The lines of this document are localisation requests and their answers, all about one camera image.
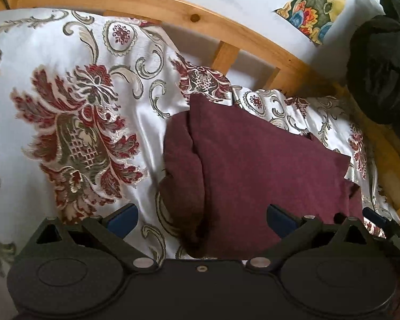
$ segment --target circular black disc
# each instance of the circular black disc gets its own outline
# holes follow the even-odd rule
[[[281,280],[305,306],[339,316],[374,311],[396,288],[389,261],[375,249],[354,243],[295,254],[283,265]]]
[[[91,309],[114,294],[123,279],[117,259],[100,250],[75,245],[54,256],[17,262],[7,288],[17,306],[34,312],[64,315]]]

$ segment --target folded maroon cloth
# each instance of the folded maroon cloth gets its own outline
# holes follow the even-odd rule
[[[172,117],[164,160],[160,193],[193,257],[249,259],[277,243],[269,204],[325,223],[363,218],[359,187],[344,179],[350,157],[203,95]]]

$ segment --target white floral fabric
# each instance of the white floral fabric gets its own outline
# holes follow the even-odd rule
[[[76,223],[134,203],[139,221],[125,241],[159,263],[189,258],[157,186],[167,120],[189,109],[191,93],[238,104],[291,133],[312,132],[351,156],[347,177],[361,186],[363,205],[398,220],[378,193],[365,137],[338,100],[232,86],[185,61],[149,22],[44,8],[0,12],[0,320],[16,314],[7,271],[46,216]]]

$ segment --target silver bolt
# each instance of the silver bolt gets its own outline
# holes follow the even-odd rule
[[[254,257],[250,260],[250,264],[256,268],[265,268],[270,266],[271,261],[266,257]]]
[[[207,272],[207,266],[197,266],[197,272]]]
[[[133,260],[133,266],[136,268],[150,268],[154,264],[154,260],[149,257],[139,257]]]

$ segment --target black bag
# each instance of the black bag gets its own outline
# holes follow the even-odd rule
[[[348,89],[378,124],[400,125],[400,0],[381,0],[386,15],[365,22],[350,42]]]

